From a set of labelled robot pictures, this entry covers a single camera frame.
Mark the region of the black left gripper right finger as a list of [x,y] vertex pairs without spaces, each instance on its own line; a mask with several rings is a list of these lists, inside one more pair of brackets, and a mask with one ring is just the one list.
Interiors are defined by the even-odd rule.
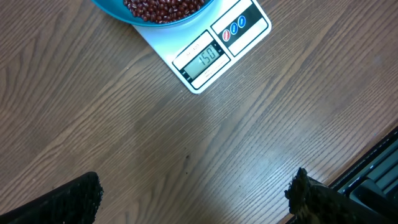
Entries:
[[299,168],[289,188],[284,191],[289,213],[297,223],[391,223],[378,214],[337,191],[317,182]]

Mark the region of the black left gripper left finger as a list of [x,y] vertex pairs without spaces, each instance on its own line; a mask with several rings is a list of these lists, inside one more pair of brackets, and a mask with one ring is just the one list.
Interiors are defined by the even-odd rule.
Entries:
[[87,172],[39,198],[1,215],[1,223],[92,224],[103,198],[96,172]]

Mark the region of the white digital kitchen scale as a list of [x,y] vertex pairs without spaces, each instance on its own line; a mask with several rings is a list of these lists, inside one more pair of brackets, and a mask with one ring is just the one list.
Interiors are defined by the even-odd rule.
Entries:
[[135,29],[193,93],[200,94],[272,29],[256,0],[212,1],[191,19]]

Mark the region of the red adzuki beans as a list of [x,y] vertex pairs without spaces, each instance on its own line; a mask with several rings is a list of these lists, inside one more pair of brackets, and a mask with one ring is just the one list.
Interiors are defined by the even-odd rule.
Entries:
[[199,11],[205,0],[124,0],[130,13],[144,22],[167,24]]

